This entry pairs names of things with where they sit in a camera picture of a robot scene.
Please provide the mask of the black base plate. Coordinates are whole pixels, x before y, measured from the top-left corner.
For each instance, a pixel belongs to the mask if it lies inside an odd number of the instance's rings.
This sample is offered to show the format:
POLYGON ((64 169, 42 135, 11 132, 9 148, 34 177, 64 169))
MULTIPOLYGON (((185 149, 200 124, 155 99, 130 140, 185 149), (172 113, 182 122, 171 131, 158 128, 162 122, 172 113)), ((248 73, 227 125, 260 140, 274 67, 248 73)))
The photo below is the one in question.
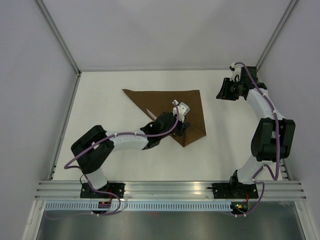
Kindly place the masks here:
POLYGON ((237 183, 231 185, 230 183, 221 182, 213 183, 207 189, 212 190, 214 199, 258 199, 259 194, 255 184, 237 183))
POLYGON ((89 183, 83 183, 80 191, 81 199, 109 199, 115 198, 116 196, 119 199, 124 197, 125 193, 125 184, 120 182, 109 182, 106 186, 93 190, 89 183))

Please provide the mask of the aluminium frame post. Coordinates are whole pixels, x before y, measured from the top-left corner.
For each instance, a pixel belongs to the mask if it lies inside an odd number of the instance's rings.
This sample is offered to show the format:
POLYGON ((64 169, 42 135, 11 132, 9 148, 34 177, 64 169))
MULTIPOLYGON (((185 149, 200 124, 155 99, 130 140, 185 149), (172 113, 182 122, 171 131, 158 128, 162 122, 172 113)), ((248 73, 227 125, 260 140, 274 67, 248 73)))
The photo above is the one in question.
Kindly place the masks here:
POLYGON ((266 46, 264 47, 257 63, 256 63, 256 70, 259 71, 259 69, 262 67, 264 61, 266 60, 269 52, 271 51, 273 45, 276 43, 278 37, 280 36, 281 32, 285 28, 286 23, 290 19, 292 13, 294 12, 295 8, 299 4, 299 0, 290 0, 287 7, 285 8, 280 20, 278 21, 275 29, 273 30, 266 46))
POLYGON ((34 0, 33 1, 37 6, 39 12, 41 13, 44 21, 46 22, 48 28, 50 29, 53 37, 57 41, 60 49, 62 50, 63 55, 65 56, 67 62, 75 72, 77 76, 81 74, 81 70, 79 69, 76 61, 74 60, 72 53, 70 52, 61 32, 59 31, 50 11, 48 10, 45 2, 43 0, 34 0))

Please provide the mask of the right aluminium frame post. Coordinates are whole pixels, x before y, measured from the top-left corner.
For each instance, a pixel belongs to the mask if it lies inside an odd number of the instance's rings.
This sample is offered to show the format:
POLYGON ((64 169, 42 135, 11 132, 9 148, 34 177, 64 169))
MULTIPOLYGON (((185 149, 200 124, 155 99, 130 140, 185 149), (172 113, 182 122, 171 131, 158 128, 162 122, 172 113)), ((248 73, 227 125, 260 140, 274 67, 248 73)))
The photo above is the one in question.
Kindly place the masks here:
POLYGON ((264 47, 257 63, 256 63, 256 70, 259 71, 259 69, 262 67, 264 61, 266 60, 269 52, 271 51, 273 45, 276 43, 278 37, 280 36, 281 32, 285 28, 286 23, 290 19, 292 13, 294 12, 295 8, 299 4, 299 0, 290 0, 287 7, 285 8, 280 20, 278 21, 275 29, 273 30, 266 46, 264 47))

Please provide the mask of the left aluminium frame post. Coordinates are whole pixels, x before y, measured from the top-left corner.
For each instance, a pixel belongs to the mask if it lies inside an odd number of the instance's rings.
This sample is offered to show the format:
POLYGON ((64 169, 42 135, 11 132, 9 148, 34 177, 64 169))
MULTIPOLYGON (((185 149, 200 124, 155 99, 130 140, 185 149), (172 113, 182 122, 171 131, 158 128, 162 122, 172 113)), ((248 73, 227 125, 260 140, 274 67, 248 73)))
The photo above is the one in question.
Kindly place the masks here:
POLYGON ((44 21, 46 22, 48 28, 50 29, 53 37, 57 41, 60 49, 62 50, 63 55, 65 56, 67 62, 75 72, 77 76, 81 74, 81 70, 79 69, 76 61, 74 60, 72 53, 70 52, 61 32, 59 31, 50 11, 48 10, 45 2, 43 0, 34 0, 33 1, 37 6, 39 12, 41 13, 44 21))

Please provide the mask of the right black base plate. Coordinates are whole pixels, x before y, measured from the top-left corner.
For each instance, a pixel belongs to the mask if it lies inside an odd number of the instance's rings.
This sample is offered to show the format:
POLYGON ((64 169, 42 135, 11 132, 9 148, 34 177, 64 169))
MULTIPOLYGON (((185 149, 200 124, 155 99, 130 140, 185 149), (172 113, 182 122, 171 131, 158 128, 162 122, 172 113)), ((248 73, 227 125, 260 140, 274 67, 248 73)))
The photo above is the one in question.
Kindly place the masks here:
POLYGON ((258 199, 259 194, 255 184, 237 183, 231 185, 230 183, 221 182, 213 183, 207 189, 212 190, 214 199, 258 199))

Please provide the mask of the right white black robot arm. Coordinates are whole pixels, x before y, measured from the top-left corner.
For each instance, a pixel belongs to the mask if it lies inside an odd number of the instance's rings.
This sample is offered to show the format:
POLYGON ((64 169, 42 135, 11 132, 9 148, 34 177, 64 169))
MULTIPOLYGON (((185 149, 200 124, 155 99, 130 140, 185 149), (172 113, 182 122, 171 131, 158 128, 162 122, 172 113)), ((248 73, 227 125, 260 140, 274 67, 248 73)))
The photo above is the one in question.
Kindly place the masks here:
POLYGON ((227 185, 229 194, 239 198, 257 184, 258 176, 265 170, 272 180, 278 180, 280 161, 290 155, 296 124, 276 109, 266 85, 258 80, 256 67, 235 62, 229 69, 232 76, 224 78, 216 98, 236 101, 242 97, 259 119, 250 144, 251 155, 227 185))

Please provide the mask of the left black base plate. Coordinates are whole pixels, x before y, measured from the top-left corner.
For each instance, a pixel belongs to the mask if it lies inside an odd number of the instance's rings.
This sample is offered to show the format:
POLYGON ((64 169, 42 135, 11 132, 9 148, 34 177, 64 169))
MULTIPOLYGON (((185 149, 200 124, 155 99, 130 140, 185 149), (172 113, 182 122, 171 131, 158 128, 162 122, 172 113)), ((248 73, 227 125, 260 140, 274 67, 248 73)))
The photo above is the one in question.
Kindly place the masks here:
POLYGON ((89 183, 83 183, 80 191, 81 199, 109 199, 115 198, 116 196, 119 199, 124 197, 125 193, 125 184, 120 182, 109 182, 106 186, 93 190, 89 183))

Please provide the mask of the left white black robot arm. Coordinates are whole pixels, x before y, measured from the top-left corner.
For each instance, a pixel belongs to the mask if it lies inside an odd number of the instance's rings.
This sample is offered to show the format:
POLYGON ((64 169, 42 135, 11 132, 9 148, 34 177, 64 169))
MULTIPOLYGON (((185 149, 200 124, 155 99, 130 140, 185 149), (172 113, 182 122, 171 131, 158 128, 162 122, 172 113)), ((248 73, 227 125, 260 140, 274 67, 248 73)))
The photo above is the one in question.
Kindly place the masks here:
POLYGON ((109 183, 102 165, 111 153, 152 149, 170 135, 183 137, 190 126, 185 117, 177 119, 173 112, 155 116, 149 111, 148 114, 153 121, 138 130, 117 133, 95 125, 71 145, 71 152, 76 157, 80 170, 90 182, 92 193, 98 198, 104 198, 109 193, 109 183))

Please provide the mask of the aluminium front rail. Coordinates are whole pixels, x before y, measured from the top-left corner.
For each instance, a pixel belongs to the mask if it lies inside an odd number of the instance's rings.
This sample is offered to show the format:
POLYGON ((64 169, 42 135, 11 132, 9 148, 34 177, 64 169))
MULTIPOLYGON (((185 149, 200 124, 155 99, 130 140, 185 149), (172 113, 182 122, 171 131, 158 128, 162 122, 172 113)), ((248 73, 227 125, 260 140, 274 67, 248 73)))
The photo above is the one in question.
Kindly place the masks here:
MULTIPOLYGON (((213 181, 111 181, 124 183, 124 200, 128 201, 210 201, 257 199, 214 199, 213 181)), ((305 201, 307 196, 299 181, 265 181, 256 184, 263 201, 305 201)), ((36 200, 79 200, 82 183, 79 181, 40 181, 36 186, 36 200)))

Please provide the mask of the brown cloth napkin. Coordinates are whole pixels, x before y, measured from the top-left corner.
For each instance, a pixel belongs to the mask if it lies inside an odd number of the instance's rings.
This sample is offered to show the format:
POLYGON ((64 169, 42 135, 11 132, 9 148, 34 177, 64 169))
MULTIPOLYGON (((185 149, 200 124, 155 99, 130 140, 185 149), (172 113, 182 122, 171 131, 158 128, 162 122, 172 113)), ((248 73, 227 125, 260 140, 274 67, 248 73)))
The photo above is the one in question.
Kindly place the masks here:
POLYGON ((141 128, 148 135, 148 148, 170 136, 186 147, 207 135, 199 90, 135 91, 124 89, 126 96, 150 119, 141 128))

